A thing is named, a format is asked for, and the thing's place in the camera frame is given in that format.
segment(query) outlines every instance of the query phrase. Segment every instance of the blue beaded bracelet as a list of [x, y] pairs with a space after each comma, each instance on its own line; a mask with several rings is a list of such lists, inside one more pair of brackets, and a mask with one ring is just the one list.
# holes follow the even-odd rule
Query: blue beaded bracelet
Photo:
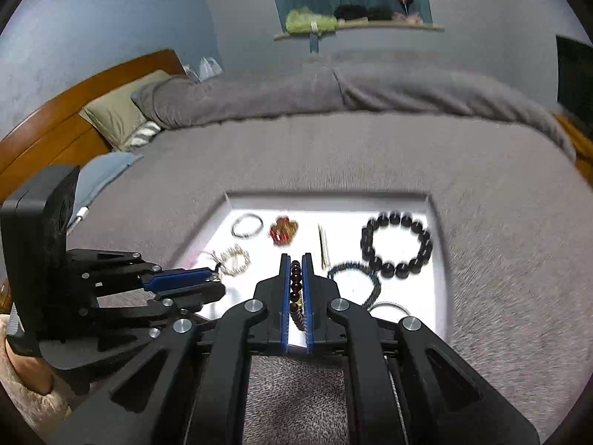
[[359, 270], [361, 273], [366, 274], [368, 276], [368, 278], [372, 281], [372, 285], [373, 285], [372, 293], [367, 298], [367, 300], [364, 303], [362, 303], [362, 305], [361, 305], [363, 308], [368, 310], [373, 305], [373, 303], [375, 303], [375, 301], [379, 297], [379, 294], [381, 294], [381, 281], [379, 281], [379, 278], [377, 277], [377, 273], [375, 271], [373, 271], [370, 267], [368, 267], [365, 264], [355, 263], [352, 261], [349, 261], [347, 263], [338, 264], [338, 265], [332, 267], [327, 272], [327, 279], [333, 280], [334, 276], [337, 273], [346, 271], [348, 269]]

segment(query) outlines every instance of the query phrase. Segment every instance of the metal bolt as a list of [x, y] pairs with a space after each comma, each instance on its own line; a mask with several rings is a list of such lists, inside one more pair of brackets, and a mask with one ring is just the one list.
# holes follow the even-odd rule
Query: metal bolt
[[413, 316], [406, 316], [401, 323], [408, 331], [417, 331], [420, 329], [420, 326], [422, 326], [422, 321]]
[[263, 308], [263, 303], [260, 300], [249, 300], [245, 302], [245, 309], [250, 313], [257, 313]]
[[346, 311], [350, 307], [348, 300], [344, 298], [336, 298], [331, 300], [331, 308], [336, 311]]
[[186, 333], [190, 329], [192, 329], [192, 322], [190, 320], [186, 320], [185, 318], [177, 320], [175, 323], [173, 323], [173, 330], [176, 333]]

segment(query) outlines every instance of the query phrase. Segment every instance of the gray bedspread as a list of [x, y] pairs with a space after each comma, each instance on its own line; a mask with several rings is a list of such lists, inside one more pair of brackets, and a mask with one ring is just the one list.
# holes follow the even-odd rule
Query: gray bedspread
[[[338, 112], [164, 132], [142, 152], [70, 247], [140, 251], [166, 265], [225, 191], [428, 192], [451, 259], [450, 345], [542, 439], [591, 376], [593, 194], [558, 142], [532, 127]], [[254, 358], [244, 443], [348, 443], [340, 370]]]
[[306, 62], [286, 72], [221, 75], [204, 83], [173, 76], [146, 85], [132, 99], [147, 118], [169, 130], [348, 110], [480, 117], [531, 126], [575, 157], [558, 122], [520, 92], [490, 77], [419, 61]]

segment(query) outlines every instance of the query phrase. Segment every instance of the striped pillow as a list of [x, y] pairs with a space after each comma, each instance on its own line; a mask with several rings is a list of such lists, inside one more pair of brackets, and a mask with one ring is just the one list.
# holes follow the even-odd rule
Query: striped pillow
[[124, 145], [127, 149], [142, 147], [152, 141], [161, 130], [152, 120], [148, 120], [134, 131]]

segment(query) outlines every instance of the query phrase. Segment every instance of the blue gripper pad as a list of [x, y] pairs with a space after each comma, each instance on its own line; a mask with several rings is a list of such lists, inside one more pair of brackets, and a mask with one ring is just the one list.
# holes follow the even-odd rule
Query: blue gripper pad
[[311, 255], [305, 254], [301, 260], [302, 269], [302, 309], [305, 319], [305, 342], [307, 353], [313, 352], [313, 312], [311, 308], [311, 293], [309, 291], [309, 273], [313, 270]]
[[171, 269], [155, 275], [143, 287], [144, 291], [151, 291], [157, 294], [196, 286], [206, 282], [211, 276], [212, 270], [208, 267], [191, 270]]
[[281, 263], [281, 271], [282, 264], [284, 264], [284, 294], [282, 296], [282, 313], [280, 315], [280, 326], [282, 330], [282, 337], [281, 337], [281, 347], [282, 352], [286, 353], [288, 351], [288, 295], [290, 293], [290, 278], [291, 278], [291, 257], [288, 255], [282, 256], [283, 262]]

